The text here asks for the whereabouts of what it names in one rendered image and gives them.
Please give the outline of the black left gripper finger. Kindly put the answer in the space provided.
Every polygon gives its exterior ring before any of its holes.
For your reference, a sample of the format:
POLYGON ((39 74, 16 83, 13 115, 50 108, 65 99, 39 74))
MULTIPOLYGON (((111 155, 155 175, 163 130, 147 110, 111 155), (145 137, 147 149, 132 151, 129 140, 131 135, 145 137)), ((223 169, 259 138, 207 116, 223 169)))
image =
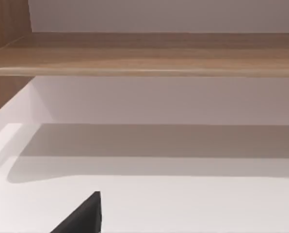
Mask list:
POLYGON ((94 192, 50 233, 101 233, 101 192, 94 192))

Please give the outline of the wooden open shelf unit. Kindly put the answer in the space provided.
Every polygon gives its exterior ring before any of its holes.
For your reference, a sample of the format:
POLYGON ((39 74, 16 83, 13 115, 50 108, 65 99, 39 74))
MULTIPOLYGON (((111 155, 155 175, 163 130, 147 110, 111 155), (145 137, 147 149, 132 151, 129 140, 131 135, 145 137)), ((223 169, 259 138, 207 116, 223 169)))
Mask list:
POLYGON ((289 0, 0 0, 0 79, 289 78, 289 0))

